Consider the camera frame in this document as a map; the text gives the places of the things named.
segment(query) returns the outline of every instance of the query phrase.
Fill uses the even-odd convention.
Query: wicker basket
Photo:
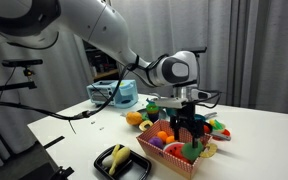
[[[149,139],[156,136],[157,132],[159,131],[165,131],[168,135],[174,134],[172,128],[170,128],[170,124],[168,121],[159,120],[156,121],[154,125],[150,127],[147,131],[143,132],[137,137],[137,140],[142,146],[146,155],[151,156],[153,159],[184,176],[186,179],[192,179],[203,158],[199,157],[195,160],[193,164],[189,164],[148,143]],[[206,135],[200,140],[203,145],[206,145],[210,140],[210,136]],[[188,132],[184,128],[181,128],[179,131],[179,141],[184,143],[191,142],[192,136],[190,132]]]

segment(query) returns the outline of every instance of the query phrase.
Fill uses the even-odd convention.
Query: purple toy
[[[163,144],[162,139],[160,139],[160,138],[157,137],[157,136],[152,137],[150,140],[148,140],[148,142],[149,142],[150,144],[152,144],[152,145],[160,148],[160,149],[163,149],[163,147],[164,147],[164,144]]]

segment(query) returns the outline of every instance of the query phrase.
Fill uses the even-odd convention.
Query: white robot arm
[[[102,50],[151,87],[194,81],[195,55],[180,51],[147,62],[128,44],[123,17],[101,0],[0,0],[0,43],[43,49],[52,46],[58,32],[68,31]]]

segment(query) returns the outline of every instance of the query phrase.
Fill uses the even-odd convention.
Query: gray curtain
[[[128,24],[131,48],[143,59],[207,46],[199,59],[201,89],[222,91],[221,104],[288,113],[287,0],[111,2]],[[172,94],[170,87],[137,83],[141,93]]]
[[[29,50],[0,45],[0,85],[4,85],[12,69],[1,65],[3,59],[42,59],[44,64],[32,66],[36,89],[5,91],[2,101],[57,112],[88,99],[86,86],[92,83],[92,75],[80,38],[60,33],[58,42],[46,50]],[[27,82],[23,68],[17,68],[9,84]],[[20,153],[31,147],[36,139],[27,124],[44,115],[20,109],[0,107],[0,134],[12,153]],[[0,139],[0,166],[10,157]]]

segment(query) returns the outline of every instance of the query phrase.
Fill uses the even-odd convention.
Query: table
[[[145,155],[136,137],[140,131],[128,125],[121,113],[145,108],[147,95],[129,109],[107,107],[98,114],[72,121],[74,134],[67,121],[46,117],[29,124],[29,128],[42,145],[64,136],[65,139],[47,149],[54,161],[75,172],[71,180],[103,179],[94,168],[98,155],[120,143],[152,162],[148,179],[183,179],[182,176]],[[59,112],[75,115],[95,106],[89,100]],[[205,159],[194,179],[288,179],[288,114],[218,105],[214,109],[197,106],[198,114],[217,112],[217,120],[231,132],[230,142],[219,142],[218,152]]]

